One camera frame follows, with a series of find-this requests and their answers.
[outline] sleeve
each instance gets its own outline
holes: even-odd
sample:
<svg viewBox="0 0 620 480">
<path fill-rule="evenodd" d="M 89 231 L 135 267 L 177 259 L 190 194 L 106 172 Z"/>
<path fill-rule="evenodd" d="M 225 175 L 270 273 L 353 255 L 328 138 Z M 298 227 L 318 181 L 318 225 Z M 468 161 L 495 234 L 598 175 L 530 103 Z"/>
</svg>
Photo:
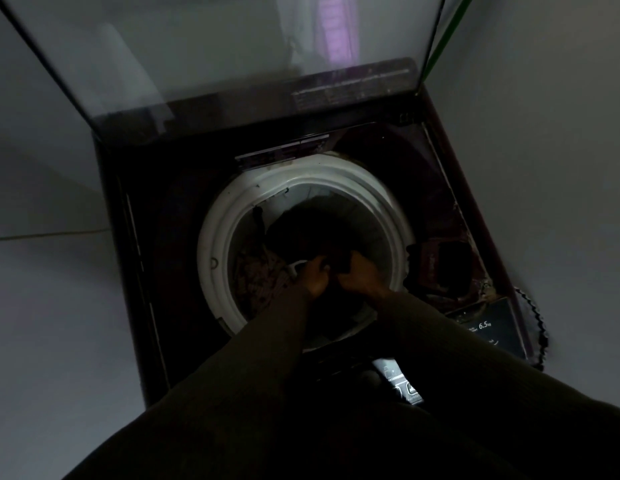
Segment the sleeve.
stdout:
<svg viewBox="0 0 620 480">
<path fill-rule="evenodd" d="M 428 409 L 529 476 L 620 476 L 620 409 L 494 347 L 414 296 L 379 306 Z"/>
<path fill-rule="evenodd" d="M 301 356 L 311 296 L 286 290 L 228 344 L 66 477 L 258 478 Z"/>
</svg>

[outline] washing machine lid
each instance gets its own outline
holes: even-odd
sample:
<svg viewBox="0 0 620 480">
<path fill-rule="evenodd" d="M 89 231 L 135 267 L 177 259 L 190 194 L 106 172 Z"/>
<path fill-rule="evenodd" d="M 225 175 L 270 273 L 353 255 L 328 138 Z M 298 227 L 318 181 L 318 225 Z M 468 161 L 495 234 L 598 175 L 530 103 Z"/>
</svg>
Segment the washing machine lid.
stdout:
<svg viewBox="0 0 620 480">
<path fill-rule="evenodd" d="M 412 93 L 445 0 L 0 0 L 117 146 Z"/>
</svg>

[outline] hand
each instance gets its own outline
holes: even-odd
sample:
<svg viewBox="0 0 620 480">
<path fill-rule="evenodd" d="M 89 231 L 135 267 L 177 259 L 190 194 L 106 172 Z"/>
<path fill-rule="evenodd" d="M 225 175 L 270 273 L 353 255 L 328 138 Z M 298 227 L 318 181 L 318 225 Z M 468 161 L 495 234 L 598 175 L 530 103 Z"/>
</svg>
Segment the hand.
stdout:
<svg viewBox="0 0 620 480">
<path fill-rule="evenodd" d="M 377 266 L 357 251 L 352 251 L 350 273 L 337 274 L 337 279 L 344 290 L 364 295 L 375 308 L 391 293 L 381 280 Z"/>
<path fill-rule="evenodd" d="M 303 285 L 312 295 L 313 299 L 319 298 L 330 282 L 330 266 L 322 266 L 325 256 L 317 256 L 311 261 L 308 261 L 296 281 L 298 284 Z"/>
</svg>

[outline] top-load washing machine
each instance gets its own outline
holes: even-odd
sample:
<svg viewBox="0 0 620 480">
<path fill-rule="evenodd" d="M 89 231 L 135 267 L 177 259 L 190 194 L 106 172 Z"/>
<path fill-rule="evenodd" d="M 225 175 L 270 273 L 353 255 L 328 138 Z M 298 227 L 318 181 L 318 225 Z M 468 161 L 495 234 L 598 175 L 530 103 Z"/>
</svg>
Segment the top-load washing machine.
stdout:
<svg viewBox="0 0 620 480">
<path fill-rule="evenodd" d="M 514 288 L 421 84 L 443 7 L 0 0 L 93 131 L 147 404 L 245 325 L 238 251 L 303 205 L 346 222 L 390 288 L 532 362 Z M 418 403 L 376 332 L 361 305 L 308 336 L 299 374 L 310 387 L 376 367 Z"/>
</svg>

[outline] white plastic rim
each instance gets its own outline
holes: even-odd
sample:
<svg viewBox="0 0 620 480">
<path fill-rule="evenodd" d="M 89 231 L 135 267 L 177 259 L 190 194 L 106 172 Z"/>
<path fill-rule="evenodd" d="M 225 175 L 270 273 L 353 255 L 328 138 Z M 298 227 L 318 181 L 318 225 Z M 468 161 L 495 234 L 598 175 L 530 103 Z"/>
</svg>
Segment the white plastic rim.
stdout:
<svg viewBox="0 0 620 480">
<path fill-rule="evenodd" d="M 217 197 L 205 217 L 198 237 L 198 275 L 210 311 L 230 335 L 239 333 L 247 320 L 234 301 L 228 275 L 232 236 L 241 219 L 263 201 L 297 185 L 317 185 L 363 205 L 377 219 L 389 245 L 392 264 L 389 287 L 403 290 L 408 273 L 406 248 L 414 243 L 409 222 L 394 196 L 361 166 L 331 155 L 313 155 L 242 173 Z M 365 328 L 359 324 L 339 337 Z"/>
</svg>

